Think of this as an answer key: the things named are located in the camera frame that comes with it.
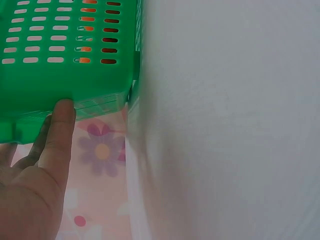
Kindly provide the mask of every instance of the finger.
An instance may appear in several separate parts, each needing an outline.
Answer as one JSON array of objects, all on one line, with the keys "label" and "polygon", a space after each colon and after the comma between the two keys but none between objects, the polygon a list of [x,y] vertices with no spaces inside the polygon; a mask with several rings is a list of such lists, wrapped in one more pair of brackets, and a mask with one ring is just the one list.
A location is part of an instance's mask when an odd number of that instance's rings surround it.
[{"label": "finger", "polygon": [[47,116],[43,122],[39,135],[36,137],[35,142],[28,154],[28,156],[20,159],[13,167],[19,169],[26,169],[27,167],[33,166],[39,160],[42,151],[46,145],[46,139],[48,130],[51,123],[51,115]]},{"label": "finger", "polygon": [[17,150],[16,143],[0,144],[0,166],[10,167]]},{"label": "finger", "polygon": [[75,119],[71,100],[61,100],[56,104],[46,144],[38,161],[38,167],[46,171],[62,191],[66,190],[68,180]]}]

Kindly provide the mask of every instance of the tablecloth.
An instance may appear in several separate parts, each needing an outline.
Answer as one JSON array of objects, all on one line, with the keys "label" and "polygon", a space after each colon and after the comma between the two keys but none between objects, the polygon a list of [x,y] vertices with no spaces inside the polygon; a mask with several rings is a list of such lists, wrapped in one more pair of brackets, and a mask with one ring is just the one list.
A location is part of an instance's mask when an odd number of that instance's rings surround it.
[{"label": "tablecloth", "polygon": [[[126,110],[76,123],[56,240],[131,240],[126,181]],[[31,145],[20,145],[14,161]]]}]

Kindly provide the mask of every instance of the ventilation slot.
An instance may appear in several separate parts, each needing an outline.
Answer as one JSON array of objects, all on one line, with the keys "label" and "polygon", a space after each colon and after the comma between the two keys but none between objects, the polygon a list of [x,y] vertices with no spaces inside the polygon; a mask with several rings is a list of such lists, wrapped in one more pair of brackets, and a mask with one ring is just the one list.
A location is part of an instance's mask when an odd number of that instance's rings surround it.
[{"label": "ventilation slot", "polygon": [[22,29],[21,27],[12,27],[12,28],[9,28],[9,33],[20,32],[21,29]]},{"label": "ventilation slot", "polygon": [[91,59],[87,57],[77,57],[73,60],[76,64],[89,64]]},{"label": "ventilation slot", "polygon": [[115,54],[118,52],[117,49],[115,48],[102,48],[101,50],[103,53],[112,53],[112,54]]},{"label": "ventilation slot", "polygon": [[39,52],[40,47],[39,46],[27,46],[24,50],[26,52]]},{"label": "ventilation slot", "polygon": [[25,57],[23,59],[23,63],[25,64],[35,64],[39,61],[39,58],[37,57]]},{"label": "ventilation slot", "polygon": [[104,20],[106,23],[111,23],[111,24],[118,24],[119,20],[117,19],[105,19]]},{"label": "ventilation slot", "polygon": [[116,38],[110,38],[110,37],[104,37],[102,39],[102,41],[106,42],[106,43],[117,43],[118,42],[118,39]]},{"label": "ventilation slot", "polygon": [[63,35],[56,35],[56,36],[51,36],[52,41],[65,41],[67,40],[67,36]]},{"label": "ventilation slot", "polygon": [[63,52],[64,50],[66,50],[65,46],[51,46],[51,47],[49,47],[50,52]]},{"label": "ventilation slot", "polygon": [[92,32],[95,28],[93,26],[78,26],[78,30]]},{"label": "ventilation slot", "polygon": [[68,30],[68,26],[53,26],[53,30]]},{"label": "ventilation slot", "polygon": [[95,8],[81,8],[81,12],[84,13],[95,13],[97,10]]},{"label": "ventilation slot", "polygon": [[97,0],[83,0],[82,2],[84,4],[97,4],[98,3]]},{"label": "ventilation slot", "polygon": [[116,29],[116,28],[104,28],[103,29],[104,32],[107,32],[107,33],[118,33],[119,32],[119,29]]},{"label": "ventilation slot", "polygon": [[44,26],[31,26],[29,28],[30,31],[42,31],[43,29],[45,29]]},{"label": "ventilation slot", "polygon": [[45,16],[35,16],[32,18],[33,22],[45,21],[47,18]]},{"label": "ventilation slot", "polygon": [[27,41],[40,41],[42,40],[42,36],[28,36]]},{"label": "ventilation slot", "polygon": [[25,14],[27,12],[27,9],[17,9],[14,11],[14,14]]},{"label": "ventilation slot", "polygon": [[64,58],[63,57],[48,57],[48,63],[63,63]]},{"label": "ventilation slot", "polygon": [[111,5],[111,6],[120,6],[121,5],[120,2],[113,2],[113,1],[108,1],[106,4]]},{"label": "ventilation slot", "polygon": [[39,7],[39,8],[34,9],[34,11],[36,13],[48,12],[49,8],[48,7]]},{"label": "ventilation slot", "polygon": [[30,3],[30,1],[18,1],[17,5],[21,6],[21,5],[28,5]]},{"label": "ventilation slot", "polygon": [[4,53],[15,53],[17,51],[16,47],[7,47],[3,50]]},{"label": "ventilation slot", "polygon": [[71,12],[72,11],[72,7],[58,7],[56,10],[58,12]]},{"label": "ventilation slot", "polygon": [[14,58],[6,58],[6,59],[2,59],[2,64],[14,64],[15,61],[16,60]]},{"label": "ventilation slot", "polygon": [[89,47],[89,46],[77,46],[75,49],[74,49],[76,52],[91,52],[92,51],[92,48]]},{"label": "ventilation slot", "polygon": [[18,36],[8,37],[5,41],[7,43],[15,43],[19,41],[19,37]]},{"label": "ventilation slot", "polygon": [[107,14],[120,14],[120,11],[116,11],[116,10],[107,10],[105,11]]},{"label": "ventilation slot", "polygon": [[83,21],[83,22],[94,22],[95,18],[94,17],[90,17],[90,16],[82,16],[82,17],[80,17],[79,20]]},{"label": "ventilation slot", "polygon": [[16,24],[16,23],[22,23],[25,19],[23,17],[21,18],[14,18],[11,20],[11,23]]},{"label": "ventilation slot", "polygon": [[84,42],[92,42],[93,38],[91,36],[77,36],[75,40],[84,41]]},{"label": "ventilation slot", "polygon": [[102,64],[116,64],[117,61],[114,59],[101,59]]},{"label": "ventilation slot", "polygon": [[56,21],[69,21],[70,17],[69,16],[56,16],[54,18],[54,20],[56,20]]}]

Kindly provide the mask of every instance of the hand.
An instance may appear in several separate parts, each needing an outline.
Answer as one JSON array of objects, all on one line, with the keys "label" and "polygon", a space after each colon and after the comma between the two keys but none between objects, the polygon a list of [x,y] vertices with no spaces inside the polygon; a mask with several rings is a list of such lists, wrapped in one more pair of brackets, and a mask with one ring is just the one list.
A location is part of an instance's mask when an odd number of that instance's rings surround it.
[{"label": "hand", "polygon": [[53,240],[61,224],[75,109],[59,101],[29,155],[11,166],[16,144],[0,145],[0,239]]}]

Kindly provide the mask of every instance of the flower print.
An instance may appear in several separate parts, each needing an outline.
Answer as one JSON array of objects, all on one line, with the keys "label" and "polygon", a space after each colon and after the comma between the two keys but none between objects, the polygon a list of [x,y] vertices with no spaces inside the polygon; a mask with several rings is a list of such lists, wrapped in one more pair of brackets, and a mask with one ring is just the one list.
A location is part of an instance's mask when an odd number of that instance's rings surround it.
[{"label": "flower print", "polygon": [[116,163],[120,163],[120,156],[125,144],[125,137],[115,137],[108,125],[104,124],[100,131],[98,126],[90,124],[87,128],[88,137],[81,137],[79,145],[86,152],[81,156],[83,163],[92,163],[95,174],[101,175],[103,171],[110,177],[118,175]]}]

